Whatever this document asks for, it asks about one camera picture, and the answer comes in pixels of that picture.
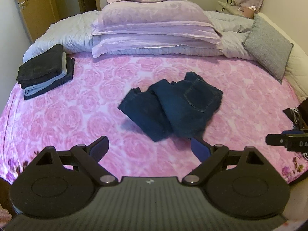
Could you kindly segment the dark blue jeans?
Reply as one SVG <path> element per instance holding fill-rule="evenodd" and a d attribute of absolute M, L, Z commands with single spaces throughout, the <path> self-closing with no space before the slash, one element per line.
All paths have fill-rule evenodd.
<path fill-rule="evenodd" d="M 222 96 L 221 90 L 190 71 L 178 82 L 162 79 L 145 92 L 131 89 L 118 108 L 154 142 L 171 135 L 191 139 L 203 135 Z"/>

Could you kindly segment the pile of dark clothes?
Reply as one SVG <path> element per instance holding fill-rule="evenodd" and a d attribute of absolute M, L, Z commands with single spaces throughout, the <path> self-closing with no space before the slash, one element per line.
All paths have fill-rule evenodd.
<path fill-rule="evenodd" d="M 288 137 L 291 136 L 291 143 L 297 144 L 296 148 L 304 149 L 301 151 L 303 157 L 307 160 L 307 99 L 299 106 L 283 110 L 286 116 L 293 122 L 291 131 L 284 131 L 284 146 L 288 148 Z"/>

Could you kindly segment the pink floral bedspread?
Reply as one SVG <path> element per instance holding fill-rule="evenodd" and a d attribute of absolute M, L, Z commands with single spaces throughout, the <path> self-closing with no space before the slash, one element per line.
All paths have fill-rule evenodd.
<path fill-rule="evenodd" d="M 232 150 L 255 146 L 287 181 L 307 172 L 301 153 L 268 146 L 292 128 L 299 104 L 287 81 L 256 62 L 225 57 L 74 56 L 71 81 L 25 99 L 15 85 L 1 115 L 1 177 L 13 182 L 46 146 L 69 150 L 101 136 L 101 160 L 121 176 L 177 176 L 199 160 L 191 137 Z"/>

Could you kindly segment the cream padded headboard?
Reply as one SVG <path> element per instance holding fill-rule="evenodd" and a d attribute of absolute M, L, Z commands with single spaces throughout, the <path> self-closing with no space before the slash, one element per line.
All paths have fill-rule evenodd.
<path fill-rule="evenodd" d="M 298 100 L 303 102 L 308 95 L 308 56 L 289 35 L 264 13 L 258 13 L 258 15 L 294 44 L 285 69 L 285 78 L 293 88 Z"/>

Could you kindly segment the folded light blue jeans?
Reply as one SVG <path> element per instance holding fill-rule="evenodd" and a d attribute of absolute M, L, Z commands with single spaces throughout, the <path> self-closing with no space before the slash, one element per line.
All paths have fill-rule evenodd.
<path fill-rule="evenodd" d="M 45 89 L 46 87 L 48 87 L 49 85 L 51 85 L 53 82 L 60 80 L 61 78 L 64 78 L 67 75 L 67 64 L 66 64 L 66 53 L 63 52 L 62 54 L 62 72 L 61 74 L 49 79 L 48 81 L 45 82 L 41 82 L 39 84 L 36 85 L 31 85 L 28 87 L 24 88 L 24 95 L 25 96 L 31 96 L 37 92 L 39 92 L 40 90 Z"/>

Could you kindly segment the grey checked pillow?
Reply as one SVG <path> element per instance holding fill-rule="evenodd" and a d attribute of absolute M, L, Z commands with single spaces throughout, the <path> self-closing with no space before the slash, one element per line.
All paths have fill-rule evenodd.
<path fill-rule="evenodd" d="M 258 14 L 254 16 L 251 31 L 243 42 L 244 49 L 278 82 L 282 82 L 293 46 Z"/>

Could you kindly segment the folded black garment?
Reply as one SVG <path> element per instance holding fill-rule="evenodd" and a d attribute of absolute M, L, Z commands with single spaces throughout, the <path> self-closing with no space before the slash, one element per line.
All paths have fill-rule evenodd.
<path fill-rule="evenodd" d="M 57 44 L 19 67 L 17 83 L 22 89 L 66 75 L 66 53 Z"/>

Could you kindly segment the folded lilac quilt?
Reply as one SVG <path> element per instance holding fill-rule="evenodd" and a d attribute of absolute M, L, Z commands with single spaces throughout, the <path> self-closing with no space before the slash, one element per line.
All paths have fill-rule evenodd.
<path fill-rule="evenodd" d="M 92 55 L 222 55 L 221 34 L 187 0 L 107 0 L 92 24 Z"/>

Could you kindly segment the pink tissue box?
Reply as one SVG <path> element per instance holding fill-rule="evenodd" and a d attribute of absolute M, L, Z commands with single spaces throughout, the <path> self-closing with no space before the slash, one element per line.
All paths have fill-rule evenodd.
<path fill-rule="evenodd" d="M 240 7 L 239 10 L 242 12 L 242 15 L 246 18 L 253 19 L 254 14 L 256 12 L 256 7 L 255 6 L 250 6 L 250 7 Z"/>

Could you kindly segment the white nightstand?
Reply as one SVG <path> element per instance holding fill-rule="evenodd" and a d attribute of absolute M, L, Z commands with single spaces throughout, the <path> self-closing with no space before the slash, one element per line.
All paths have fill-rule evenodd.
<path fill-rule="evenodd" d="M 224 14 L 243 16 L 243 13 L 239 10 L 237 6 L 233 6 L 228 3 L 221 1 L 217 2 L 216 11 Z"/>

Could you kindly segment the wooden door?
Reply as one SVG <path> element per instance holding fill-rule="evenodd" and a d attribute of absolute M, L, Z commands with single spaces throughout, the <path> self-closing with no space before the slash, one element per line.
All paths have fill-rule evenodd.
<path fill-rule="evenodd" d="M 31 42 L 59 21 L 55 0 L 17 0 L 17 3 Z"/>

